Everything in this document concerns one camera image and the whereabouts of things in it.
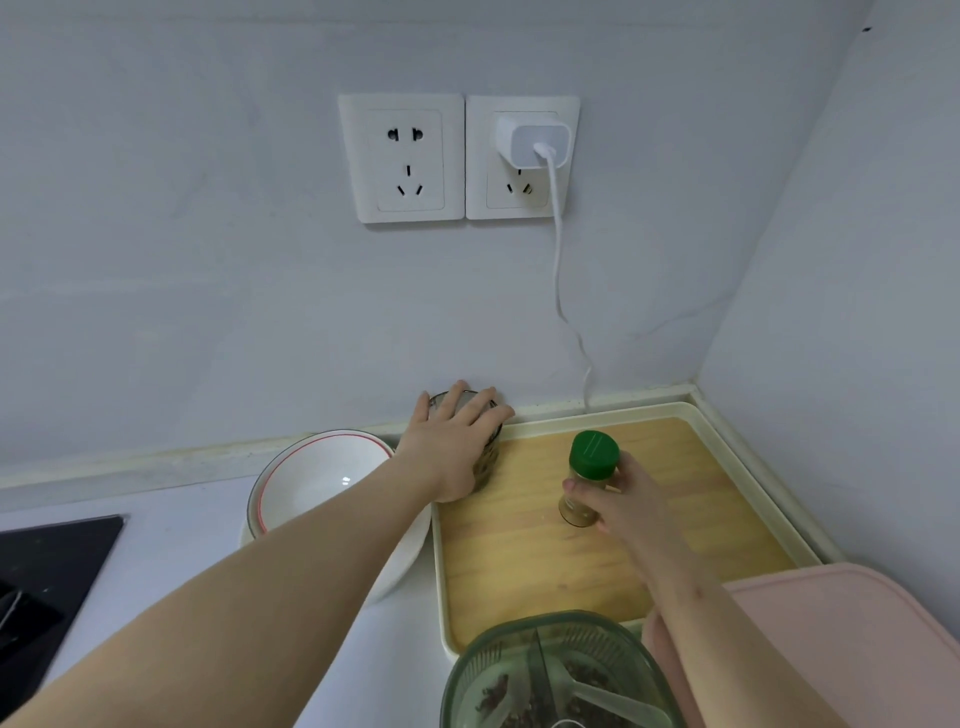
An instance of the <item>electrical outlet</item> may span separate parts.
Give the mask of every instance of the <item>electrical outlet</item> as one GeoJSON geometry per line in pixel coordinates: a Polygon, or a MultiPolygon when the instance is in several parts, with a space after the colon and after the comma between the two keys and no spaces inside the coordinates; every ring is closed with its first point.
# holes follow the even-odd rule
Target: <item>electrical outlet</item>
{"type": "Polygon", "coordinates": [[[580,116],[576,96],[469,96],[467,98],[467,218],[550,217],[550,181],[543,169],[517,170],[497,151],[493,130],[499,115],[552,118],[570,128],[571,161],[557,170],[561,210],[566,202],[573,144],[580,116]]]}
{"type": "Polygon", "coordinates": [[[464,216],[464,97],[347,94],[340,119],[363,223],[464,216]]]}

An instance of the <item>wooden cutting board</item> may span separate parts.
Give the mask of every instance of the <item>wooden cutting board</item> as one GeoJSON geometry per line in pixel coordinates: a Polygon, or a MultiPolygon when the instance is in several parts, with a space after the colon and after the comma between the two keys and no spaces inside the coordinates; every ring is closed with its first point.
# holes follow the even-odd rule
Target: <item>wooden cutting board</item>
{"type": "MultiPolygon", "coordinates": [[[[663,488],[695,551],[723,581],[794,568],[693,428],[667,418],[596,427],[663,488]]],[[[511,619],[586,609],[641,619],[652,601],[627,556],[557,508],[575,431],[501,443],[486,489],[439,507],[449,634],[457,652],[511,619]]]]}

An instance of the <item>white bowl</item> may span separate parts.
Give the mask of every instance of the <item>white bowl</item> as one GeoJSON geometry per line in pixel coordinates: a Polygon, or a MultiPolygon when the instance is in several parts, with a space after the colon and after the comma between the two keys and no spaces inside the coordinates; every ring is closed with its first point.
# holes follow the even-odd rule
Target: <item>white bowl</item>
{"type": "MultiPolygon", "coordinates": [[[[275,457],[253,484],[247,525],[254,538],[320,505],[386,462],[394,452],[367,432],[337,429],[294,443],[275,457]]],[[[367,596],[373,603],[390,591],[417,559],[430,528],[430,507],[400,539],[367,596]]]]}

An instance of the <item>hand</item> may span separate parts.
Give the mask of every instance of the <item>hand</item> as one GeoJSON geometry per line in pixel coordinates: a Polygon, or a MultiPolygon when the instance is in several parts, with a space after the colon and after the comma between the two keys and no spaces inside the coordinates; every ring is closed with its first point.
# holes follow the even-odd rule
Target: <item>hand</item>
{"type": "Polygon", "coordinates": [[[626,450],[620,451],[610,484],[619,493],[574,480],[564,481],[564,491],[600,514],[597,528],[623,542],[647,583],[690,560],[692,551],[660,486],[626,450]]]}
{"type": "Polygon", "coordinates": [[[418,477],[422,473],[431,486],[433,499],[439,502],[470,494],[475,484],[474,463],[496,429],[515,414],[507,405],[487,409],[488,402],[496,396],[493,387],[477,393],[454,414],[465,389],[464,381],[450,387],[430,419],[427,419],[430,397],[426,392],[421,394],[410,424],[396,447],[394,459],[406,461],[418,477]]]}

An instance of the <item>green bottle cap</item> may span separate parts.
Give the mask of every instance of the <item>green bottle cap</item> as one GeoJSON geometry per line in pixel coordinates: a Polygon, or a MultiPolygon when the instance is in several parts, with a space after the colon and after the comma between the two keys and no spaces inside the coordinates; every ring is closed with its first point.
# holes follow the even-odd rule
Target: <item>green bottle cap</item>
{"type": "Polygon", "coordinates": [[[619,459],[620,448],[613,437],[594,429],[578,432],[570,446],[570,467],[587,480],[607,480],[619,459]]]}

